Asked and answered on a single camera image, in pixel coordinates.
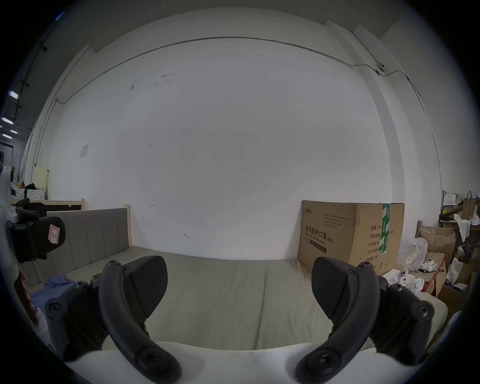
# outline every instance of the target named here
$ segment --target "brown paper bag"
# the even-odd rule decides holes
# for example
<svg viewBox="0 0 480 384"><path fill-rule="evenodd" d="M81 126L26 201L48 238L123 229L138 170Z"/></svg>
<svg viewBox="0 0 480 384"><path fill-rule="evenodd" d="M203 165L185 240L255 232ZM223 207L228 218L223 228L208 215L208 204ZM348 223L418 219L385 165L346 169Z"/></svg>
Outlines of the brown paper bag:
<svg viewBox="0 0 480 384"><path fill-rule="evenodd" d="M468 191L467 196L463 199L462 219L473 219L473 210L477 204L477 199L472 198L472 191Z"/></svg>

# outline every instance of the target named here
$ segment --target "cardboard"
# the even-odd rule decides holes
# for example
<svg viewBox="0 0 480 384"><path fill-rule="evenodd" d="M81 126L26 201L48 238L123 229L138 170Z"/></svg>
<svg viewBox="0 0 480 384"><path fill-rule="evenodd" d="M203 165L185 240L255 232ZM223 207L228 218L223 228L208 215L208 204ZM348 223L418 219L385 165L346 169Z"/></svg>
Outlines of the cardboard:
<svg viewBox="0 0 480 384"><path fill-rule="evenodd" d="M440 292L437 298L443 301L447 305L448 309L447 319L445 323L450 320L450 318L455 312L460 311L467 302L469 294L473 288L472 279L474 280L476 278L476 275L477 270L475 269L475 267L470 264L464 263L455 284L469 284L468 293L458 292L457 290L450 288L446 285L440 287Z"/></svg>
<svg viewBox="0 0 480 384"><path fill-rule="evenodd" d="M428 242L428 252L444 253L446 255L446 266L448 267L451 264L456 243L454 229L421 227L419 237L424 238Z"/></svg>
<svg viewBox="0 0 480 384"><path fill-rule="evenodd" d="M390 271L402 238L404 204L302 202L298 259L311 273L320 256Z"/></svg>
<svg viewBox="0 0 480 384"><path fill-rule="evenodd" d="M438 292L440 291L440 288L445 283L445 279L446 279L446 273L447 273L446 266L445 266L446 255L444 253L438 253L438 252L427 252L427 255L425 256L425 258L432 259L440 267L440 269L434 272L426 272L426 273L409 272L409 273L415 277L420 277L423 279L423 281L425 282L425 285L423 287L422 292L427 292L433 296L438 296ZM395 268L399 270L403 269L403 267L400 265L396 265ZM437 279L440 279L440 281L443 280L441 282L441 285L437 284Z"/></svg>
<svg viewBox="0 0 480 384"><path fill-rule="evenodd" d="M447 270L444 264L442 270L437 273L437 276L435 276L435 294L434 294L435 297L438 297L446 280L447 280Z"/></svg>

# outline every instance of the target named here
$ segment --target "green packing tape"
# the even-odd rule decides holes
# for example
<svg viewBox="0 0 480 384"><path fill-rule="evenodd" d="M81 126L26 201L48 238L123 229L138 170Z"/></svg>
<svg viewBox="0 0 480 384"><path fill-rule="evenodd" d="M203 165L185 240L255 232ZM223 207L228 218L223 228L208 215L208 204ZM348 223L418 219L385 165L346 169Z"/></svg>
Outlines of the green packing tape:
<svg viewBox="0 0 480 384"><path fill-rule="evenodd" d="M383 206L382 234L380 236L380 247L378 248L379 251L382 251L382 255L387 253L388 229L390 227L390 204L383 204Z"/></svg>

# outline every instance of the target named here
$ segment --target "ceiling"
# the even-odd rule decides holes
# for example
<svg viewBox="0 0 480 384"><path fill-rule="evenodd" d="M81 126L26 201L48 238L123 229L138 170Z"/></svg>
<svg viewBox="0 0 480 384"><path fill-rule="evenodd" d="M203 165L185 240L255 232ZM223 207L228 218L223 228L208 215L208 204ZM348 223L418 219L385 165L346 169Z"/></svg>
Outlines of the ceiling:
<svg viewBox="0 0 480 384"><path fill-rule="evenodd" d="M98 52L124 34L155 20L216 7L270 9L321 24L331 20L350 30L362 24L381 38L408 6L401 0L81 0L50 27L40 39L42 45L35 45L20 67L12 90L20 93L21 80L30 67L26 80L29 86L24 86L18 100L21 108L17 109L17 100L6 98L2 116L14 117L16 109L17 114L15 124L2 123L0 133L14 129L18 139L28 138L55 82L85 45Z"/></svg>

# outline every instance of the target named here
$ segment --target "blue cloth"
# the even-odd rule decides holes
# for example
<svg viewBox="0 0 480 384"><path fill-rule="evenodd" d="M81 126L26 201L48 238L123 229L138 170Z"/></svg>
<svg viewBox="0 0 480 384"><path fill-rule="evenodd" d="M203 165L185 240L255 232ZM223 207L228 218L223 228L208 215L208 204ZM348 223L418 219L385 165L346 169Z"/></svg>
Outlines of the blue cloth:
<svg viewBox="0 0 480 384"><path fill-rule="evenodd" d="M53 276L44 283L40 291L32 293L30 299L35 308L40 308L40 310L45 313L45 304L48 300L59 297L76 283L76 281L69 280L67 275Z"/></svg>

